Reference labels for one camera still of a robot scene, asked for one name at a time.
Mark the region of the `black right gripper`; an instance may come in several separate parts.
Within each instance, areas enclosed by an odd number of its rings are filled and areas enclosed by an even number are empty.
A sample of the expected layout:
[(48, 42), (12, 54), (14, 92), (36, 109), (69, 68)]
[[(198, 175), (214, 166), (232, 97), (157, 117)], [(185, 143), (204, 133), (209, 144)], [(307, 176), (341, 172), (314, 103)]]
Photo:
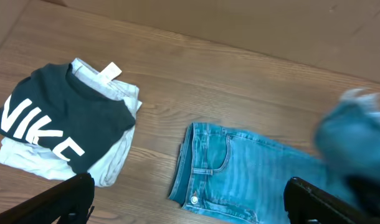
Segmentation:
[(356, 195), (359, 206), (369, 215), (380, 218), (380, 183), (358, 176), (347, 177), (346, 183)]

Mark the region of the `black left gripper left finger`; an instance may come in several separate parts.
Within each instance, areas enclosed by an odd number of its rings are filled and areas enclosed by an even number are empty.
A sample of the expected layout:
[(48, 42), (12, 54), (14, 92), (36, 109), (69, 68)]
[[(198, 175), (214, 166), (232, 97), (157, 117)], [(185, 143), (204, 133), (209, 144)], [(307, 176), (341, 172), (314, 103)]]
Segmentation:
[(91, 175), (77, 174), (0, 213), (0, 223), (87, 223), (94, 210), (94, 196), (95, 181)]

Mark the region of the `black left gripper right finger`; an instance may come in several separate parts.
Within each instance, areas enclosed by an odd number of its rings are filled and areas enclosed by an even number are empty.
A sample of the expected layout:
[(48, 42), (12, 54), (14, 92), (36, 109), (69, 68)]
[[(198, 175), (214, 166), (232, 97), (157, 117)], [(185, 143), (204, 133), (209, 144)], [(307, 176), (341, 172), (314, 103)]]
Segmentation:
[(287, 182), (283, 196), (291, 224), (380, 224), (380, 218), (355, 209), (299, 177)]

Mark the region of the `blue denim jeans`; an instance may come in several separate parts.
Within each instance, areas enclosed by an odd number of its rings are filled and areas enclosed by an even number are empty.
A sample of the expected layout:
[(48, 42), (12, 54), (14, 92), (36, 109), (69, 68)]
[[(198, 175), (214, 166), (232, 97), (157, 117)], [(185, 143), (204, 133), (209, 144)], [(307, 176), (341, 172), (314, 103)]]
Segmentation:
[(361, 211), (349, 176), (380, 183), (380, 105), (375, 93), (346, 91), (318, 124), (307, 153), (247, 130), (192, 123), (181, 144), (170, 200), (235, 223), (290, 223), (284, 190), (299, 177)]

